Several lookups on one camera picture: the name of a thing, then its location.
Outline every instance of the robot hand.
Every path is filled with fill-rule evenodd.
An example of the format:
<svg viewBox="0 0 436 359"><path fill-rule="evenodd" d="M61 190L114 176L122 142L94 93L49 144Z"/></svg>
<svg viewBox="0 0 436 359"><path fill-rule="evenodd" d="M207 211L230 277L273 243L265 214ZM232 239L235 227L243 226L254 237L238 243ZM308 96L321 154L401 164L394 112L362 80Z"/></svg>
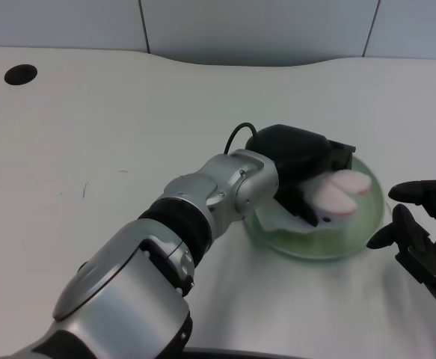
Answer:
<svg viewBox="0 0 436 359"><path fill-rule="evenodd" d="M389 197L403 203L421 205L436 219L436 180L416 181L396 185ZM436 242L414 220L408 208L398 204L393 209L391 224L380 229L367 243L379 249L397 243L397 261L419 282L425 284L436 299Z"/></svg>

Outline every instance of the white wall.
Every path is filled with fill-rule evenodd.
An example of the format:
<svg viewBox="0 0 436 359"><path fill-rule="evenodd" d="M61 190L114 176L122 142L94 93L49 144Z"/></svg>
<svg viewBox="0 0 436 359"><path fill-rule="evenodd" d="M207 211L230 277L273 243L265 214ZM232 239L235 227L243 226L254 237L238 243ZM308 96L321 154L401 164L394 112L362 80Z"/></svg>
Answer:
<svg viewBox="0 0 436 359"><path fill-rule="evenodd" d="M150 51L202 64L436 58L436 0L141 0ZM366 40L375 22L369 42ZM139 0L0 0L0 46L147 51Z"/></svg>
<svg viewBox="0 0 436 359"><path fill-rule="evenodd" d="M150 51L199 64L362 56L378 0L141 0Z"/></svg>
<svg viewBox="0 0 436 359"><path fill-rule="evenodd" d="M0 0L0 46L147 50L138 0Z"/></svg>
<svg viewBox="0 0 436 359"><path fill-rule="evenodd" d="M436 0L381 0L366 56L436 58Z"/></svg>

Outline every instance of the robotic arm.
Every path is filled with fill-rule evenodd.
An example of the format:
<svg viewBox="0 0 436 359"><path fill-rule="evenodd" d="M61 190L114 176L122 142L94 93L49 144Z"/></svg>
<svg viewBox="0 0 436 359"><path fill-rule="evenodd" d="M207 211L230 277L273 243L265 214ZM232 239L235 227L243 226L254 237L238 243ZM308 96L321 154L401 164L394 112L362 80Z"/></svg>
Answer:
<svg viewBox="0 0 436 359"><path fill-rule="evenodd" d="M247 149L228 155L243 126L253 130ZM354 150L288 126L269 127L259 137L252 125L239 126L224 154L171 181L79 269L58 299L50 329L10 358L174 358L192 329L183 296L212 243L265 200L302 202L295 184L349 168Z"/></svg>
<svg viewBox="0 0 436 359"><path fill-rule="evenodd" d="M423 206L436 219L436 180L401 183L390 190L389 197ZM394 207L392 220L370 239L367 247L379 249L395 242L399 247L396 260L436 299L436 241L431 241L403 204Z"/></svg>

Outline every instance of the green bowl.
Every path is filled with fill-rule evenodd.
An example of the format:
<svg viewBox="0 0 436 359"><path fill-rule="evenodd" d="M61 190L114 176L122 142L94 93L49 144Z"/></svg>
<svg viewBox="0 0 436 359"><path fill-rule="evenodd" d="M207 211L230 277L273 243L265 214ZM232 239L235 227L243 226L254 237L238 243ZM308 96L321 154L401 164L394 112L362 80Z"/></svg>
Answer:
<svg viewBox="0 0 436 359"><path fill-rule="evenodd" d="M306 234L287 230L265 231L253 212L245 219L251 236L263 240L276 251L309 260L329 260L360 250L382 226L385 199L379 181L361 160L354 157L352 169L369 175L372 187L367 195L354 199L359 210L345 227Z"/></svg>

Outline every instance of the black grommet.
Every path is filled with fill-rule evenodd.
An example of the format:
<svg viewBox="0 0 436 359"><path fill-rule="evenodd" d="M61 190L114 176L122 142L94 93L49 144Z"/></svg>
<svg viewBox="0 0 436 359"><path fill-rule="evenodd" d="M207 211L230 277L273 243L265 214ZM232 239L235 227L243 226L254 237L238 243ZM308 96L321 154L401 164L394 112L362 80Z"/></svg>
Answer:
<svg viewBox="0 0 436 359"><path fill-rule="evenodd" d="M18 65L5 73L4 80L9 85L18 86L28 84L37 77L38 70L32 65Z"/></svg>

